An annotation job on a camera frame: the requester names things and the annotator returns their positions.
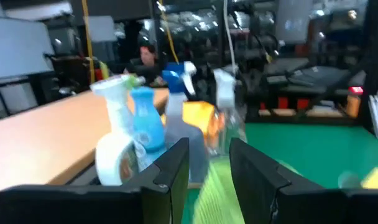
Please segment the clear spray bottle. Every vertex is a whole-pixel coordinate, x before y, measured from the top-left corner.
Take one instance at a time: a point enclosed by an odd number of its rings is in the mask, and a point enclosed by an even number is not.
[[[234,88],[236,80],[223,69],[213,70],[216,81],[216,105],[218,114],[216,122],[218,124],[218,144],[213,151],[213,156],[224,156],[229,154],[229,147],[232,138],[239,138],[247,142],[244,121],[235,108]]]

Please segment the yellow pole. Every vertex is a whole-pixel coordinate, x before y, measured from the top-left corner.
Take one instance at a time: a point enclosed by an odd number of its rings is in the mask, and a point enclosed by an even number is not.
[[[94,60],[93,60],[93,53],[92,53],[92,44],[90,38],[90,30],[88,28],[88,6],[87,0],[81,0],[83,5],[83,12],[84,12],[84,22],[85,22],[85,35],[87,39],[87,49],[88,49],[88,56],[90,57],[90,84],[95,82],[95,69],[94,69]]]

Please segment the blue bottle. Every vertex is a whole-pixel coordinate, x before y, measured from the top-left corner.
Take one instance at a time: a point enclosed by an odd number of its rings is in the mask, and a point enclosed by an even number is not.
[[[140,87],[131,90],[135,103],[134,139],[139,171],[146,169],[165,151],[163,124],[153,105],[154,90]]]

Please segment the green cloth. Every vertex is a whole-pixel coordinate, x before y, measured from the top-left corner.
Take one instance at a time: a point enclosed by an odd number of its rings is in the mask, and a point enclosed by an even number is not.
[[[298,174],[292,166],[279,161]],[[207,179],[195,204],[193,224],[244,224],[239,201],[234,189],[229,158],[210,164]]]

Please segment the whiteboard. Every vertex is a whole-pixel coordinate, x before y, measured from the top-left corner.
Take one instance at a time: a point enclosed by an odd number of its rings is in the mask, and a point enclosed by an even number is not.
[[[0,78],[52,72],[44,53],[54,54],[45,24],[0,17]]]
[[[89,16],[88,28],[92,42],[116,41],[114,21],[111,16]]]

